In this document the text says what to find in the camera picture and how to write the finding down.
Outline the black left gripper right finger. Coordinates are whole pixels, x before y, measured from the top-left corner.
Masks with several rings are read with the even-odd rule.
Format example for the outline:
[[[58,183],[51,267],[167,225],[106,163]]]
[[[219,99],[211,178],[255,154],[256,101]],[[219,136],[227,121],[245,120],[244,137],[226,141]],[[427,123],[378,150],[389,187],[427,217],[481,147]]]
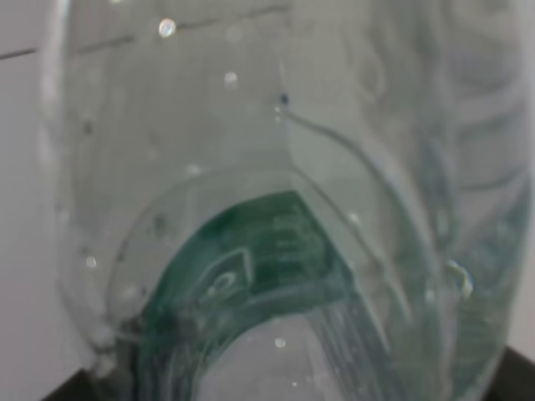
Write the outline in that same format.
[[[507,347],[482,401],[535,401],[534,363]]]

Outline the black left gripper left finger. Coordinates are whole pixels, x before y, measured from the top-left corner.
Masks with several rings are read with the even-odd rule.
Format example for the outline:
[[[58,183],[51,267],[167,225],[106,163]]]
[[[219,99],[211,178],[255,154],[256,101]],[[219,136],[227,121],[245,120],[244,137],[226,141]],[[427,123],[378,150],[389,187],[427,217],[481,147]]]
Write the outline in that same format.
[[[89,372],[79,370],[42,398],[42,401],[104,401],[106,399]]]

